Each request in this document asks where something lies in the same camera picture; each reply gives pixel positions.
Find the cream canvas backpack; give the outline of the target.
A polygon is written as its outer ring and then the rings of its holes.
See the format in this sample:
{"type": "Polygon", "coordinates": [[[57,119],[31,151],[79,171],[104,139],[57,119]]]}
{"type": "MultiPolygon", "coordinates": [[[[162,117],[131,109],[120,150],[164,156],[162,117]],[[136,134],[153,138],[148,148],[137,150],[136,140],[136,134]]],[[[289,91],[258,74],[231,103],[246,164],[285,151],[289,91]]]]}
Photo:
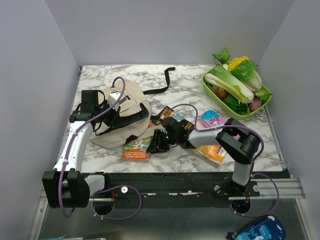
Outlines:
{"type": "Polygon", "coordinates": [[[131,80],[115,80],[111,86],[102,90],[107,97],[103,109],[109,108],[122,90],[124,94],[117,105],[102,116],[98,130],[92,134],[91,141],[101,147],[115,148],[125,145],[147,132],[152,116],[152,107],[146,95],[165,92],[169,87],[142,91],[131,80]]]}

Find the yellow orange paperback book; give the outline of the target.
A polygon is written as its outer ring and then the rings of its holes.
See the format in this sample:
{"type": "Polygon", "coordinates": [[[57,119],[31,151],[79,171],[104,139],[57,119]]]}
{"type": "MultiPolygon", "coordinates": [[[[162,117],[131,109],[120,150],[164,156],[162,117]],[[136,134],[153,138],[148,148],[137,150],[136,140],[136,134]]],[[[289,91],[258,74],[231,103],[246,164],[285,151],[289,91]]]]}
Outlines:
{"type": "Polygon", "coordinates": [[[225,149],[220,145],[204,145],[191,149],[193,153],[211,163],[220,166],[227,155],[225,149]]]}

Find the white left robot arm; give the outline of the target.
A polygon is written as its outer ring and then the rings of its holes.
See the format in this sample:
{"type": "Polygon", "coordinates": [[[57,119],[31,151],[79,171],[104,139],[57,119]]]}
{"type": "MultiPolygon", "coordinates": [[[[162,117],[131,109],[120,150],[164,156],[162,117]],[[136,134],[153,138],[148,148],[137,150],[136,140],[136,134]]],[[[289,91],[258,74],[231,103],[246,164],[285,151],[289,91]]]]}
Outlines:
{"type": "Polygon", "coordinates": [[[81,102],[69,116],[70,129],[62,154],[51,171],[45,171],[42,183],[51,208],[84,208],[91,195],[104,198],[110,194],[111,185],[101,174],[84,176],[82,161],[87,144],[103,115],[115,110],[126,97],[123,91],[111,87],[109,96],[99,101],[99,90],[84,90],[81,102]]]}

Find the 78-Storey Treehouse book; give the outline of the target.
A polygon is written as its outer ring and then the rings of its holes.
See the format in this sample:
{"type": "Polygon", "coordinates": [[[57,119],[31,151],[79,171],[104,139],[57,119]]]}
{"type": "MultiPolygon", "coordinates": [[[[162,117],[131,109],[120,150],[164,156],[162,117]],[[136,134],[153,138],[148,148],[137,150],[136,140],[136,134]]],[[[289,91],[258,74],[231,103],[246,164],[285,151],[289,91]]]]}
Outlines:
{"type": "Polygon", "coordinates": [[[124,160],[148,160],[150,154],[147,152],[152,141],[152,137],[145,137],[126,143],[122,151],[122,159],[124,160]]]}

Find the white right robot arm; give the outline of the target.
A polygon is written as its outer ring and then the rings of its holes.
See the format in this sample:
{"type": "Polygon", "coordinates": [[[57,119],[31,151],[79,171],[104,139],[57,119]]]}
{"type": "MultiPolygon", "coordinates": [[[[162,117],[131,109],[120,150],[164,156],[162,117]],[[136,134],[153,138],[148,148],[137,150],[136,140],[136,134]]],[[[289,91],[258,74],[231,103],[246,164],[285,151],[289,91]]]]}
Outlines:
{"type": "Polygon", "coordinates": [[[239,121],[230,118],[225,124],[212,128],[196,129],[186,119],[168,117],[155,129],[147,153],[163,153],[172,145],[183,149],[220,145],[235,161],[230,191],[241,196],[248,190],[254,155],[263,145],[261,137],[239,121]]]}

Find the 169-Storey Treehouse book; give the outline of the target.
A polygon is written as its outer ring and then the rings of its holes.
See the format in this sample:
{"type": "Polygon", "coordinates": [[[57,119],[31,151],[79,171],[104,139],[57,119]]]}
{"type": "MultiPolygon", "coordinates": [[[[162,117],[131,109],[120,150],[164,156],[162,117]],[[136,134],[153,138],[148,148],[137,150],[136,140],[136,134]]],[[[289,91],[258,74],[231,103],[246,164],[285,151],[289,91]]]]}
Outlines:
{"type": "Polygon", "coordinates": [[[150,119],[154,125],[161,125],[162,122],[167,118],[175,119],[177,122],[179,122],[184,127],[184,129],[186,131],[189,129],[194,129],[193,123],[186,120],[182,115],[175,112],[169,106],[165,106],[157,115],[152,115],[150,119]]]}

